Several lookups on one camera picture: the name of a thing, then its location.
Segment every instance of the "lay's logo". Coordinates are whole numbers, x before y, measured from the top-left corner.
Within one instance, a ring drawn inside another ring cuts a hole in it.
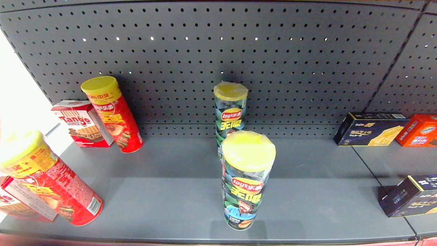
[[[428,134],[428,133],[431,133],[432,131],[434,131],[435,129],[436,129],[435,126],[428,126],[428,127],[426,127],[426,128],[423,128],[423,129],[420,131],[420,133],[421,133],[421,134]]]
[[[238,120],[241,115],[243,114],[243,111],[239,108],[230,108],[225,110],[222,113],[222,120],[225,122],[231,122]]]
[[[264,182],[245,178],[232,178],[232,184],[246,194],[258,194],[264,186]]]

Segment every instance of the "potato chip canister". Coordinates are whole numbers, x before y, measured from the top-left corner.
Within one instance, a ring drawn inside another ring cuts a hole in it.
[[[223,141],[222,150],[225,221],[235,230],[246,230],[261,205],[276,148],[265,135],[241,130]]]
[[[215,124],[218,155],[222,157],[222,142],[231,133],[244,128],[247,88],[238,83],[222,81],[214,87]]]
[[[72,225],[86,225],[102,212],[102,198],[53,153],[37,130],[2,139],[0,170],[28,187]]]
[[[138,126],[114,77],[89,79],[80,86],[88,96],[109,134],[123,153],[132,153],[143,145]]]

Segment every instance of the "snack box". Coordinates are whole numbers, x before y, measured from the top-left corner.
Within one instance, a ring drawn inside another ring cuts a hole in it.
[[[61,101],[52,111],[79,147],[107,148],[114,142],[90,101]]]
[[[437,147],[437,114],[415,114],[396,137],[404,147]]]
[[[407,123],[401,113],[349,112],[334,141],[341,146],[388,146]]]
[[[30,189],[13,178],[0,179],[0,211],[23,219],[53,221],[58,215]]]
[[[408,176],[379,205],[389,217],[437,212],[437,174]]]

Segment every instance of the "plastic lid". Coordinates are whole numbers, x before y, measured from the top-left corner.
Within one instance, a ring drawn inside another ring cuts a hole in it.
[[[38,130],[13,132],[3,136],[0,142],[0,166],[16,162],[29,154],[43,140],[42,133]]]
[[[83,92],[91,94],[107,93],[113,87],[117,87],[117,79],[111,76],[100,76],[83,82],[80,86]]]
[[[233,167],[244,172],[259,172],[272,167],[275,145],[253,131],[236,131],[222,143],[223,157]]]
[[[214,95],[225,101],[239,101],[247,97],[247,88],[242,84],[222,81],[214,86]]]

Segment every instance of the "lay's chip canister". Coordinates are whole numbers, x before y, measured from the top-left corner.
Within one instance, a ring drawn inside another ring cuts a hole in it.
[[[215,124],[218,155],[222,156],[222,142],[231,133],[244,128],[247,88],[238,83],[222,81],[214,87]]]
[[[246,230],[261,205],[276,147],[266,135],[242,130],[229,135],[222,149],[225,221],[232,229]]]

